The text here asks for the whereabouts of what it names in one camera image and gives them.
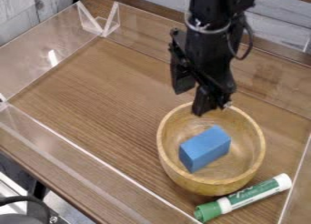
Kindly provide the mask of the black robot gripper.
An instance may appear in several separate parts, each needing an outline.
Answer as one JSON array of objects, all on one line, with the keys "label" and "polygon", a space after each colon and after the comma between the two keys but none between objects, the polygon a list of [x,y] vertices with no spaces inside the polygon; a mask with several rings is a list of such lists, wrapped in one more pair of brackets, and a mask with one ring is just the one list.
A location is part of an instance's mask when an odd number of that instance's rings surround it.
[{"label": "black robot gripper", "polygon": [[237,92],[231,61],[237,52],[237,22],[219,29],[199,30],[191,25],[186,30],[170,31],[170,74],[177,95],[199,85],[193,113],[205,115],[225,109]]}]

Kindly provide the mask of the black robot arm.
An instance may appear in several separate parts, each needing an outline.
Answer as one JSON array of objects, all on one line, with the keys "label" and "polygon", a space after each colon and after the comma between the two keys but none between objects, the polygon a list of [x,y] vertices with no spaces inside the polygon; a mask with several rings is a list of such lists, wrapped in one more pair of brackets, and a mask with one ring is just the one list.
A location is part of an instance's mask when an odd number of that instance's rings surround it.
[{"label": "black robot arm", "polygon": [[202,116],[231,105],[237,81],[231,61],[239,54],[242,36],[254,39],[246,11],[255,0],[190,0],[185,30],[170,31],[170,74],[177,94],[197,91],[193,113]]}]

